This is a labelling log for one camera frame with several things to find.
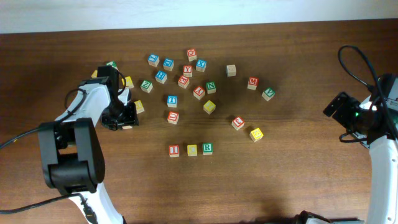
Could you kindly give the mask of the red letter I block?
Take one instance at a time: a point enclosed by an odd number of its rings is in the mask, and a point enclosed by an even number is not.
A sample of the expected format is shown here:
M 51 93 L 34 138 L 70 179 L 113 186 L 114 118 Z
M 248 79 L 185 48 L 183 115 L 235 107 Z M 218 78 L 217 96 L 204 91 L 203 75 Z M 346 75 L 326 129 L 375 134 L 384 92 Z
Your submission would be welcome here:
M 169 156 L 170 157 L 178 157 L 180 155 L 179 145 L 170 145 L 169 146 Z

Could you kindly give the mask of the yellow letter C block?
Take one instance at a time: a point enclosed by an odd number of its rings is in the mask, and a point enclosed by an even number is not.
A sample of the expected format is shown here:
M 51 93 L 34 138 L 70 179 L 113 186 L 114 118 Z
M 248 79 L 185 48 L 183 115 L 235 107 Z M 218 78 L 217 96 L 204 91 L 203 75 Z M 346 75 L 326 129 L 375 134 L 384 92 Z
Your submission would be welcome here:
M 190 157 L 197 156 L 197 154 L 198 154 L 197 145 L 196 144 L 189 144 L 187 146 L 187 154 Z

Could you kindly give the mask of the green letter R block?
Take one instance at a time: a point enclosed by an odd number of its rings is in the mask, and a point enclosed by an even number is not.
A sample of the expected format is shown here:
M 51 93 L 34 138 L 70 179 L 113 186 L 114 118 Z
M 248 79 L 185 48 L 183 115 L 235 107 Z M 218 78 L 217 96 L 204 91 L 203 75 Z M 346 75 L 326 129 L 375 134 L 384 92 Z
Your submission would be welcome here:
M 213 154 L 213 144 L 212 143 L 203 143 L 202 144 L 203 155 L 212 155 Z

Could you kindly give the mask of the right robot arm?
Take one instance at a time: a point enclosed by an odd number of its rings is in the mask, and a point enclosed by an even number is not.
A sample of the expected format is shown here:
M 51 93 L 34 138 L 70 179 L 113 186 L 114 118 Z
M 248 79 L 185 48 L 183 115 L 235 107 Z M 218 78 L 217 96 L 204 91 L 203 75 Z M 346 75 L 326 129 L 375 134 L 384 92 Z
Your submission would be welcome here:
M 340 123 L 350 143 L 360 143 L 369 150 L 372 165 L 371 199 L 368 223 L 397 223 L 397 75 L 383 74 L 363 102 L 339 93 L 323 110 Z

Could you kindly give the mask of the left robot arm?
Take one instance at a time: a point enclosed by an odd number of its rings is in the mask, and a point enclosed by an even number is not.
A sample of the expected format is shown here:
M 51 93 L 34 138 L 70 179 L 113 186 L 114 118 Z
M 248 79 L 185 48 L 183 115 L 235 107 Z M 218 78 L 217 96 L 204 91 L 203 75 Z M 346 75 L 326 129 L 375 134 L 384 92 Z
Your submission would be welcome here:
M 83 80 L 76 98 L 55 121 L 39 126 L 42 170 L 47 186 L 70 199 L 88 223 L 125 223 L 104 186 L 105 161 L 95 126 L 117 131 L 139 124 L 121 73 L 98 67 L 97 77 Z

